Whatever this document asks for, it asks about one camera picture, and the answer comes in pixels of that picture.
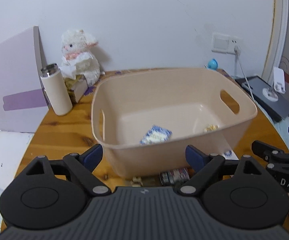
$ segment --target can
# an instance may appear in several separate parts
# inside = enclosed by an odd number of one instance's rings
[[[181,185],[190,179],[188,169],[175,169],[160,173],[160,181],[163,186]]]

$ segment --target white pillow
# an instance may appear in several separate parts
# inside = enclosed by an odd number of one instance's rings
[[[13,180],[32,137],[32,133],[0,131],[0,189]]]

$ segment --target blue toy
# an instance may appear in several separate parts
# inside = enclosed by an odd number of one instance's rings
[[[219,67],[218,62],[214,58],[208,62],[208,68],[217,70],[218,67]]]

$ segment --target metal bottle cap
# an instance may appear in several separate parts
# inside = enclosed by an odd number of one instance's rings
[[[52,74],[56,73],[58,70],[59,68],[56,63],[49,64],[46,67],[41,68],[42,77],[49,77]]]

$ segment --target door frame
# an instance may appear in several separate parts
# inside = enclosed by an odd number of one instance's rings
[[[278,67],[280,65],[286,40],[288,14],[289,0],[274,0],[271,40],[262,72],[262,79],[270,85],[273,84],[273,67]]]

